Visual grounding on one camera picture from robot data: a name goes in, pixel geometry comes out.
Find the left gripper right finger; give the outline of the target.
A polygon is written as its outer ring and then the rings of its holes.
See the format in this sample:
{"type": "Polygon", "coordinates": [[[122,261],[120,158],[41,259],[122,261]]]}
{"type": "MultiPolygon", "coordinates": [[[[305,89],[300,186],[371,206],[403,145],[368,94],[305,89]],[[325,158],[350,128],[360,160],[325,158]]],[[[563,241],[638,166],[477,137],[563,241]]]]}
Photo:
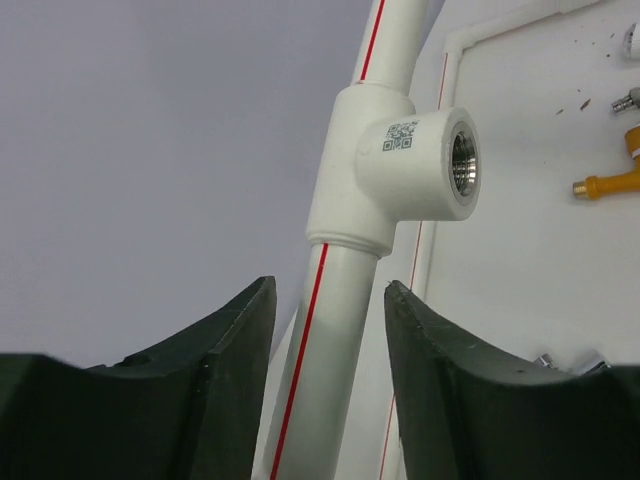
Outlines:
{"type": "Polygon", "coordinates": [[[410,479],[635,479],[639,369],[574,375],[512,355],[403,283],[384,292],[410,479]]]}

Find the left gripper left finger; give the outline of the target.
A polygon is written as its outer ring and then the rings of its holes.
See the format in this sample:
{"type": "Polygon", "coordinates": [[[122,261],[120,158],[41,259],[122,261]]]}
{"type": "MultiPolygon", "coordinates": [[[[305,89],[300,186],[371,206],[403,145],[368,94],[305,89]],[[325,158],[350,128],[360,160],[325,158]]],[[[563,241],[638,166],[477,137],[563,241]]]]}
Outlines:
{"type": "Polygon", "coordinates": [[[271,276],[159,343],[81,368],[1,357],[5,479],[248,479],[277,304],[271,276]]]}

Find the white PVC pipe frame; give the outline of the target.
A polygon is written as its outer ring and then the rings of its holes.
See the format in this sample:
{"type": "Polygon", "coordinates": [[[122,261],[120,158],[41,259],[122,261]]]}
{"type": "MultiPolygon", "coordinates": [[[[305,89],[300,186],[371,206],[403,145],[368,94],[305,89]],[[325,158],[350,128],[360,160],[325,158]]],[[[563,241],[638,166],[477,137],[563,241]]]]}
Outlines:
{"type": "Polygon", "coordinates": [[[335,476],[378,262],[392,252],[400,223],[461,221],[476,207],[478,134],[453,104],[464,51],[580,8],[534,1],[453,33],[438,107],[420,114],[409,91],[428,5],[373,3],[328,126],[306,229],[307,279],[255,478],[335,476]]]}

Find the chrome silver faucet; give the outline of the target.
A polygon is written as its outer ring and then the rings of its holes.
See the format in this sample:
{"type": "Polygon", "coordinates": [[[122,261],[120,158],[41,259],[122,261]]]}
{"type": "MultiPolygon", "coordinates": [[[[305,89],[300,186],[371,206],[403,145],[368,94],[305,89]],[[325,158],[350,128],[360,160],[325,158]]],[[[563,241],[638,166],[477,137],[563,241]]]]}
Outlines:
{"type": "Polygon", "coordinates": [[[562,371],[574,376],[593,375],[611,367],[610,362],[597,350],[587,350],[570,362],[560,363],[550,353],[545,352],[538,355],[533,363],[543,368],[562,371]]]}

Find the white work board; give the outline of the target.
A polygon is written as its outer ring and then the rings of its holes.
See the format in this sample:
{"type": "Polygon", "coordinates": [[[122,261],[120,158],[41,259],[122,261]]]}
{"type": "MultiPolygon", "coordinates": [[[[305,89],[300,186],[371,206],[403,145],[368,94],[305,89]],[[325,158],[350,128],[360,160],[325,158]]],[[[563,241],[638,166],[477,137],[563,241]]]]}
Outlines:
{"type": "Polygon", "coordinates": [[[459,64],[455,102],[474,119],[481,192],[464,222],[400,226],[379,265],[362,344],[340,479],[397,470],[383,292],[413,277],[418,244],[430,263],[427,303],[515,355],[570,362],[597,350],[639,359],[639,199],[572,195],[591,175],[631,167],[625,133],[637,111],[611,104],[639,83],[623,53],[635,1],[600,1],[484,40],[459,64]]]}

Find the brown red faucet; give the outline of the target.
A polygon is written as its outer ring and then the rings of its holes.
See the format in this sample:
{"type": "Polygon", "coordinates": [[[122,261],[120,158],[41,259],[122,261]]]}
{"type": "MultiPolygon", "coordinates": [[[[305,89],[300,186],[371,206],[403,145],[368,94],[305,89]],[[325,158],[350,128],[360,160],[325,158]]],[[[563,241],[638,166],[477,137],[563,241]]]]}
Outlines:
{"type": "Polygon", "coordinates": [[[629,110],[638,109],[639,106],[640,106],[640,88],[633,87],[628,91],[628,93],[624,97],[618,100],[615,100],[611,104],[611,109],[614,114],[618,115],[629,110]]]}

